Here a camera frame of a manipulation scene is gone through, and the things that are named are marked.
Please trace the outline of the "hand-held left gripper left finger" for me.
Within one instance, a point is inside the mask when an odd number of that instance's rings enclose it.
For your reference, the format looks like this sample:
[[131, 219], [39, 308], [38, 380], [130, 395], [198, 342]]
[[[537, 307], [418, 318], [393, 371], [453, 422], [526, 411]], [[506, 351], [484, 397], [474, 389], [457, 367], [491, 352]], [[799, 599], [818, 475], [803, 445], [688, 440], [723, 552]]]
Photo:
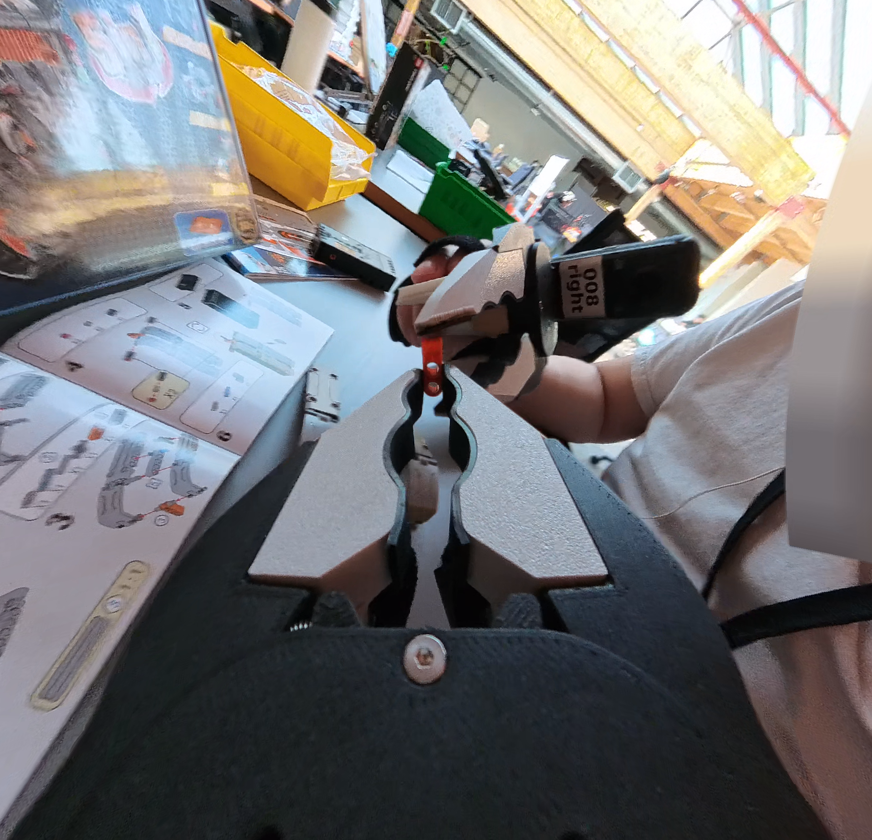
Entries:
[[314, 444], [248, 577], [338, 592], [365, 625], [406, 627], [418, 581], [403, 472], [415, 455], [421, 371], [409, 370]]

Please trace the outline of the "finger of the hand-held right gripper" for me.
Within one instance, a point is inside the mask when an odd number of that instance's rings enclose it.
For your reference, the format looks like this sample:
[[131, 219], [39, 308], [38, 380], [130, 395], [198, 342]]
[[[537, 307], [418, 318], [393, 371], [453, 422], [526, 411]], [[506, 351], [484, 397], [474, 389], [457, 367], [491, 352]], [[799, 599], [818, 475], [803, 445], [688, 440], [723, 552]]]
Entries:
[[505, 404], [532, 392], [547, 365], [528, 334], [451, 334], [444, 355], [446, 373], [462, 373]]
[[425, 337], [496, 338], [540, 333], [547, 291], [547, 245], [528, 226], [466, 255], [421, 305], [414, 328]]

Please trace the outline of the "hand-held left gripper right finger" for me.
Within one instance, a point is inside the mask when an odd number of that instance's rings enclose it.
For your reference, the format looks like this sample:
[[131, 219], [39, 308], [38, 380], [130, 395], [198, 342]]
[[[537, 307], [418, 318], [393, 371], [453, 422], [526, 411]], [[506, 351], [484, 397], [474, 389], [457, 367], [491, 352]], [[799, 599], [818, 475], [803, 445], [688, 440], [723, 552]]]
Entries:
[[600, 587], [609, 572], [545, 437], [471, 378], [446, 367], [452, 485], [435, 570], [451, 627], [488, 627], [515, 594]]

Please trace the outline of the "person's right forearm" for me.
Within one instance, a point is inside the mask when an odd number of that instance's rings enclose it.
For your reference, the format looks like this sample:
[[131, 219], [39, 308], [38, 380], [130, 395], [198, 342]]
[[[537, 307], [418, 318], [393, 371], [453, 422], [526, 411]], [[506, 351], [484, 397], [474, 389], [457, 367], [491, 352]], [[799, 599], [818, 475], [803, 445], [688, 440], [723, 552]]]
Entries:
[[538, 385], [508, 407], [543, 435], [576, 444], [631, 441], [649, 416], [639, 403], [632, 357], [605, 362], [551, 356]]

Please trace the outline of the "grey desk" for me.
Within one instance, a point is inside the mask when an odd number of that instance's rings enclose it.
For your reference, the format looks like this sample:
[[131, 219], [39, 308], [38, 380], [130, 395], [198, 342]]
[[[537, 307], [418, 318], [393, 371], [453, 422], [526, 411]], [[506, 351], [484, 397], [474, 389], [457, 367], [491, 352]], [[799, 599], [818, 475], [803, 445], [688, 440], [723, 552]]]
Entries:
[[[276, 296], [280, 306], [296, 307], [325, 322], [333, 334], [314, 366], [335, 373], [339, 379], [339, 400], [343, 421], [355, 410], [382, 391], [403, 373], [420, 369], [421, 356], [417, 349], [407, 349], [392, 343], [387, 333], [390, 297], [386, 294], [367, 293], [361, 283], [339, 282], [277, 282], [256, 285], [261, 294]], [[304, 378], [292, 381], [291, 391], [277, 406], [263, 428], [256, 431], [253, 443], [234, 468], [228, 488], [221, 490], [226, 504], [237, 502], [243, 494], [266, 477], [283, 462], [290, 460], [301, 474], [316, 442], [300, 443], [302, 425]], [[432, 457], [439, 465], [440, 500], [436, 515], [419, 526], [411, 525], [411, 547], [417, 557], [418, 581], [411, 604], [412, 623], [417, 627], [450, 626], [435, 579], [435, 570], [449, 538], [449, 517], [452, 485], [460, 471], [449, 453], [449, 420], [443, 395], [429, 398], [421, 391], [421, 414], [413, 432], [426, 440]], [[558, 463], [566, 455], [556, 452], [554, 442], [548, 442]], [[256, 489], [253, 500], [243, 501], [241, 518], [244, 535], [252, 537], [253, 562], [275, 519], [284, 506], [298, 476], [289, 476], [289, 487], [278, 489], [277, 512], [260, 512], [256, 503], [265, 499], [267, 488]], [[309, 591], [285, 585], [254, 584], [289, 587], [318, 596]]]

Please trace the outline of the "person's right hand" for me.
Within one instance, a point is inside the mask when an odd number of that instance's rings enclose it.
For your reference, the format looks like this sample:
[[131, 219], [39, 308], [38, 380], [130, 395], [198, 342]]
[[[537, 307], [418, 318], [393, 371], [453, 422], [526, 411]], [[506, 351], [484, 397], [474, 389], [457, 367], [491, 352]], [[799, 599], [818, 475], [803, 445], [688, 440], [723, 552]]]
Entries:
[[[430, 282], [432, 279], [442, 278], [448, 275], [460, 260], [460, 253], [457, 251], [440, 250], [430, 257], [427, 257], [419, 264], [412, 272], [410, 278], [405, 282], [403, 288], [410, 285]], [[406, 346], [420, 346], [420, 337], [415, 332], [415, 321], [420, 313], [420, 304], [400, 304], [397, 298], [396, 304], [392, 307], [391, 318], [394, 320], [394, 336], [398, 341], [402, 341]]]

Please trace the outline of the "green plastic bin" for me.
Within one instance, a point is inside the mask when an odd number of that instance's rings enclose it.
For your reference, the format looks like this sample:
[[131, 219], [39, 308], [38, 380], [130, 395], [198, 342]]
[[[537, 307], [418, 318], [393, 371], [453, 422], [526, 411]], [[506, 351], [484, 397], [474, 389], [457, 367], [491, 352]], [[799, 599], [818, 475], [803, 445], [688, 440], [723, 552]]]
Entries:
[[516, 220], [481, 189], [450, 169], [448, 162], [436, 165], [419, 214], [445, 235], [466, 235], [490, 240], [494, 229]]
[[412, 117], [405, 120], [399, 131], [398, 147], [432, 170], [449, 162], [452, 152]]

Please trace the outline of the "short grey toy part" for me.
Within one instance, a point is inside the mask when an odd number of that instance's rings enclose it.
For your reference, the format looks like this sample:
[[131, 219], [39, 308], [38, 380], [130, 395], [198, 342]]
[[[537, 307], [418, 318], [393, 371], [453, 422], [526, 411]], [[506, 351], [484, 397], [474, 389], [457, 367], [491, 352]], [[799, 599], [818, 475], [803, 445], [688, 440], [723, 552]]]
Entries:
[[338, 376], [323, 368], [311, 366], [306, 374], [300, 443], [317, 441], [340, 418]]

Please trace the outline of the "black battery box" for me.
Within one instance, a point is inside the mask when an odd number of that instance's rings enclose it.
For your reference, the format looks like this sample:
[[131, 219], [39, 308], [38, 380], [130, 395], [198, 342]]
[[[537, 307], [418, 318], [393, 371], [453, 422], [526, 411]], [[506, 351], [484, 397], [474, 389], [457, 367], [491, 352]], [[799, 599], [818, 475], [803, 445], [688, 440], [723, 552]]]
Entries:
[[323, 224], [317, 224], [312, 257], [381, 292], [390, 292], [396, 284], [392, 259]]

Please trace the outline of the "person in white shirt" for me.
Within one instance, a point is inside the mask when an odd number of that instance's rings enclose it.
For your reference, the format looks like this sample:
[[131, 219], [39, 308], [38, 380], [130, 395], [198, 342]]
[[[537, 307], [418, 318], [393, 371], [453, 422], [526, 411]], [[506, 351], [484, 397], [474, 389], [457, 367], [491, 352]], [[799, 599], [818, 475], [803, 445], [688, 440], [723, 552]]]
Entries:
[[[638, 349], [630, 377], [649, 422], [605, 483], [701, 589], [730, 530], [784, 467], [788, 362], [804, 282]], [[717, 573], [725, 620], [870, 584], [870, 564], [793, 548], [780, 499]], [[791, 779], [833, 838], [871, 836], [870, 621], [800, 631], [733, 654]]]

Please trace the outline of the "black upright carton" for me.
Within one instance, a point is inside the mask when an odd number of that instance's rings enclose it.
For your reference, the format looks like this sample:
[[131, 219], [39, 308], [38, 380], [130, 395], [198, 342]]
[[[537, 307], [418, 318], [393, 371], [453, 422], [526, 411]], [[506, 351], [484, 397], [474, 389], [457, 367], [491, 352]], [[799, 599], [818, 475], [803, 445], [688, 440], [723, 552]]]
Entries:
[[392, 60], [367, 119], [365, 136], [379, 151], [387, 149], [408, 105], [429, 73], [429, 62], [407, 41]]

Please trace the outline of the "small printed booklet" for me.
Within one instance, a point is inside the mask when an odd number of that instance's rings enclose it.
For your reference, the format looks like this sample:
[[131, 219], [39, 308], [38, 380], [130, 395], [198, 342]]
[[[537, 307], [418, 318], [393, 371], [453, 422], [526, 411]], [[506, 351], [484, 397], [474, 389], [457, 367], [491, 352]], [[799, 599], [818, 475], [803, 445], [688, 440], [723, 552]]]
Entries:
[[236, 273], [257, 283], [354, 281], [319, 261], [318, 225], [303, 211], [255, 196], [261, 240], [223, 256]]

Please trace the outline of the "open instruction booklet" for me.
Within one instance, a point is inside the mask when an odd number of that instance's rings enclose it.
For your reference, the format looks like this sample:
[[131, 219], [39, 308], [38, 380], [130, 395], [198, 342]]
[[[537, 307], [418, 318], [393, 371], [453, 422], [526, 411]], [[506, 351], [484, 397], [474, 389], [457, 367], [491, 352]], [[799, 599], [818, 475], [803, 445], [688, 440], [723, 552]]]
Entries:
[[332, 334], [207, 260], [3, 345], [2, 823]]

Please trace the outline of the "yellow plastic bin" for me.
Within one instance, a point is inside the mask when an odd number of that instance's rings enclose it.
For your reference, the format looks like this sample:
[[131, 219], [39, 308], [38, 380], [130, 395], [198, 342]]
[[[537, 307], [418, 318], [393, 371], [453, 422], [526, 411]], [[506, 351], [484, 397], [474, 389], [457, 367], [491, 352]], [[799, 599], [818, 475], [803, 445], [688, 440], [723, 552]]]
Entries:
[[363, 154], [356, 171], [339, 176], [332, 135], [293, 110], [265, 83], [298, 87], [245, 43], [232, 40], [224, 26], [211, 21], [209, 28], [248, 172], [305, 211], [365, 192], [372, 177], [374, 144], [307, 96], [315, 113], [323, 114]]

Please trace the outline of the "toy vehicle set box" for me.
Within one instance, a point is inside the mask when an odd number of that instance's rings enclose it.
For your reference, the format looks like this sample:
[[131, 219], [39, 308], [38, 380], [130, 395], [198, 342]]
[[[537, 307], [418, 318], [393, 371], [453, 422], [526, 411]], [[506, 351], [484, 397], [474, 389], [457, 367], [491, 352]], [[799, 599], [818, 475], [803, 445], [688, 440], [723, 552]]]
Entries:
[[2, 288], [256, 241], [202, 0], [2, 0], [1, 28]]

